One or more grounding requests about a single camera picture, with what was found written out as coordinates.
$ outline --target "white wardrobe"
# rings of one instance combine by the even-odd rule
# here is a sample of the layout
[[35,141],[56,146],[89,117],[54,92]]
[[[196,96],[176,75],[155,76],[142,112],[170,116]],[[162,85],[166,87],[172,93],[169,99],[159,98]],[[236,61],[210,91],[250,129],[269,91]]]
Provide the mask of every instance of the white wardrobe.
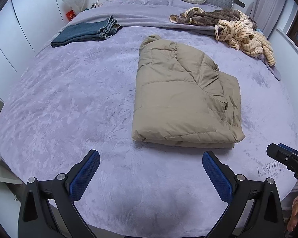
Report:
[[[92,2],[86,0],[86,7]],[[43,45],[69,21],[62,0],[9,0],[0,11],[0,104]]]

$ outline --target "metal screw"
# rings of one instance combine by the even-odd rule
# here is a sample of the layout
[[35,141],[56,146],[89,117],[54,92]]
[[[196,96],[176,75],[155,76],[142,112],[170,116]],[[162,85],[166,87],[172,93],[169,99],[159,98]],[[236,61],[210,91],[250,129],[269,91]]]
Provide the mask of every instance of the metal screw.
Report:
[[267,182],[268,182],[269,184],[273,184],[273,183],[274,183],[274,179],[273,179],[273,178],[267,178]]
[[34,183],[34,181],[35,181],[35,178],[34,178],[34,177],[30,177],[30,178],[28,179],[28,183]]
[[240,180],[240,181],[244,181],[245,176],[244,175],[237,175],[237,179]]
[[57,176],[57,179],[58,180],[63,180],[65,178],[65,174],[59,174],[58,176]]

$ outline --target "floor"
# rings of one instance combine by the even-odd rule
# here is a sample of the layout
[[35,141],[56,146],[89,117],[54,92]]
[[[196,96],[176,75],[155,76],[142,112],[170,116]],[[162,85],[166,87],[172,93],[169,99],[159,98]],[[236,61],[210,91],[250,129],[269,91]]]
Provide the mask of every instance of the floor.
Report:
[[[1,161],[1,166],[10,170],[9,167]],[[18,215],[22,200],[22,194],[24,192],[25,184],[13,185],[9,183],[0,182],[0,223],[5,228],[6,232],[11,236],[11,238],[17,238],[17,223]],[[282,208],[284,217],[289,217],[291,213],[291,205],[293,199],[298,195],[298,192],[291,193],[282,201]],[[71,238],[68,230],[57,210],[57,208],[52,207],[53,215],[62,230],[62,233]],[[91,230],[98,238],[123,238],[123,235],[115,234],[113,232],[99,229],[90,226]]]

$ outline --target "folded down jacket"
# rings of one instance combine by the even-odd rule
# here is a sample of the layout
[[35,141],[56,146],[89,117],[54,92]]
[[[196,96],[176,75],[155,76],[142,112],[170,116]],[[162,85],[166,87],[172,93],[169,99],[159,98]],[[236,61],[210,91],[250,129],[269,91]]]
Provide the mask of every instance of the folded down jacket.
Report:
[[152,35],[139,55],[133,140],[232,148],[245,138],[237,79],[205,53]]

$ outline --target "fleece blanket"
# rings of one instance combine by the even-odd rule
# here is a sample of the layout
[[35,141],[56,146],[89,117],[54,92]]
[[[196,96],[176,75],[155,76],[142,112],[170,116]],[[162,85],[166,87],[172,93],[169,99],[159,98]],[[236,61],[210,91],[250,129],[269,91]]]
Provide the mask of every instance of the fleece blanket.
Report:
[[[132,5],[116,4],[113,10]],[[101,8],[89,12],[97,14]],[[273,177],[283,199],[296,179],[266,155],[272,142],[298,149],[283,82],[257,58],[213,37],[175,29],[124,27],[104,41],[43,49],[0,114],[2,159],[26,183],[31,176],[47,180],[67,173],[96,149],[100,166],[75,202],[88,224],[139,237],[206,235],[227,206],[203,169],[207,149],[131,139],[138,49],[151,34],[205,52],[221,71],[237,78],[246,138],[235,148],[212,151],[236,174],[255,180]]]

